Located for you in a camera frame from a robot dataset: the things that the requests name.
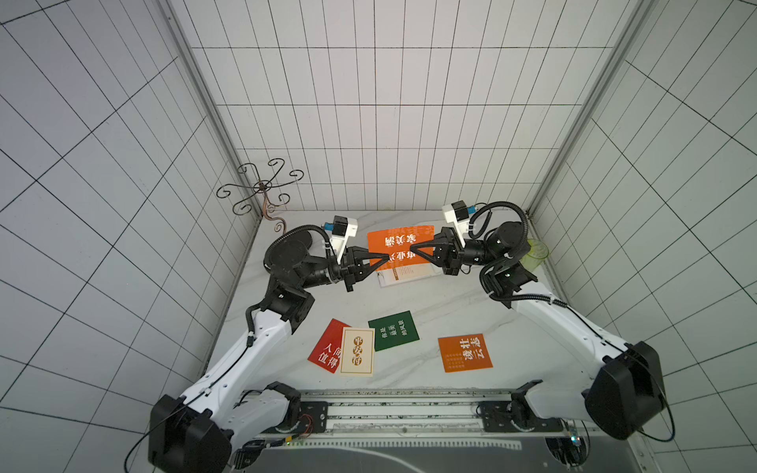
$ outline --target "orange book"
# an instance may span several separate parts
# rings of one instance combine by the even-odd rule
[[[448,373],[494,367],[483,334],[440,338],[439,350],[444,371]]]
[[[434,226],[406,226],[400,229],[380,230],[368,234],[368,251],[372,253],[386,253],[390,260],[381,268],[395,269],[414,264],[430,264],[417,254],[410,251],[410,245],[434,239]],[[433,248],[424,248],[424,253],[433,254]]]

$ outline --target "metal scroll decoration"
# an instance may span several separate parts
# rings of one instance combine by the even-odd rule
[[[252,186],[249,185],[239,185],[239,184],[224,184],[221,187],[218,188],[216,191],[216,196],[221,199],[225,199],[228,196],[230,196],[232,193],[228,187],[239,187],[239,188],[245,188],[249,189],[251,191],[251,195],[248,198],[244,198],[240,200],[239,202],[235,202],[234,205],[232,205],[232,211],[236,215],[245,215],[246,213],[249,213],[252,210],[252,204],[251,200],[255,198],[256,195],[262,194],[263,195],[263,217],[266,220],[278,220],[279,222],[276,223],[276,225],[273,227],[275,232],[283,232],[286,233],[286,221],[281,218],[280,216],[270,216],[271,213],[276,211],[277,207],[284,206],[289,203],[290,196],[286,192],[281,192],[280,188],[284,187],[285,185],[294,184],[295,182],[299,181],[305,176],[305,173],[302,170],[292,170],[289,171],[289,176],[293,179],[289,182],[285,182],[283,184],[274,184],[273,181],[276,179],[276,177],[279,175],[281,170],[284,168],[285,160],[280,157],[274,157],[271,160],[268,161],[268,166],[270,166],[273,170],[273,176],[270,179],[262,179],[260,177],[260,173],[257,170],[257,166],[255,166],[253,163],[244,163],[240,167],[237,168],[237,172],[240,174],[247,173],[249,167],[252,167],[253,174],[254,174],[254,180],[255,183]],[[268,197],[268,191],[271,189],[279,189],[279,195],[277,196],[278,203],[274,204],[271,199]]]

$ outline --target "marble table surface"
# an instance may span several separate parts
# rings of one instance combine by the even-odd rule
[[[492,225],[516,215],[497,212]],[[303,224],[322,225],[335,214],[357,219],[357,237],[348,245],[368,247],[366,234],[418,224],[442,227],[441,211],[286,211],[288,229]],[[264,220],[257,232],[248,261],[241,274],[226,320],[210,358],[212,366],[246,330],[245,309],[263,298],[268,273],[263,254],[281,233],[274,222]],[[313,236],[311,254],[323,255],[319,236]],[[545,282],[544,272],[537,276]],[[545,331],[514,310],[488,299],[478,283],[478,268],[469,275],[439,275],[389,288],[379,286],[371,275],[347,293],[344,283],[309,288],[315,297],[307,318],[297,331],[266,358],[248,385],[261,389],[280,381],[300,390],[324,389],[410,389],[410,388],[502,388],[513,389],[535,378],[560,381],[584,376],[567,350]],[[392,347],[375,354],[375,374],[370,378],[332,374],[307,360],[332,318],[353,327],[368,327],[368,321],[409,310],[413,314],[419,341]],[[484,334],[494,367],[445,373],[437,339],[454,335]]]

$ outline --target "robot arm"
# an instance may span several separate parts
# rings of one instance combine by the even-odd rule
[[[477,234],[474,221],[495,207],[513,209],[521,222],[505,222],[478,240],[491,215]],[[495,202],[473,213],[459,201],[442,210],[452,226],[410,250],[447,275],[457,275],[463,264],[483,266],[479,278],[489,297],[539,325],[587,375],[568,383],[538,379],[524,384],[512,394],[512,420],[517,426],[527,431],[535,419],[591,420],[608,435],[624,440],[665,408],[662,370],[653,348],[644,342],[631,345],[593,324],[519,263],[530,251],[528,221],[519,207]],[[465,227],[470,239],[463,237]],[[422,250],[430,247],[433,254]]]
[[[332,232],[330,238],[325,230]],[[326,257],[310,255],[310,231],[324,237]],[[346,247],[356,233],[355,219],[335,216],[323,228],[298,227],[271,244],[264,259],[271,274],[266,296],[247,310],[248,331],[182,396],[163,395],[153,406],[150,463],[166,473],[220,473],[232,452],[240,462],[251,462],[260,454],[260,445],[245,449],[247,440],[271,427],[295,426],[300,394],[286,384],[269,384],[244,404],[237,401],[266,357],[307,316],[314,299],[305,288],[344,281],[352,291],[355,283],[389,261],[387,254]],[[371,264],[371,259],[378,262]]]

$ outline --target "plastic cup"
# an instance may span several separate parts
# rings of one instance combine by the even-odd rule
[[[541,241],[528,239],[531,251],[521,258],[521,264],[527,271],[533,272],[550,255],[550,249]]]

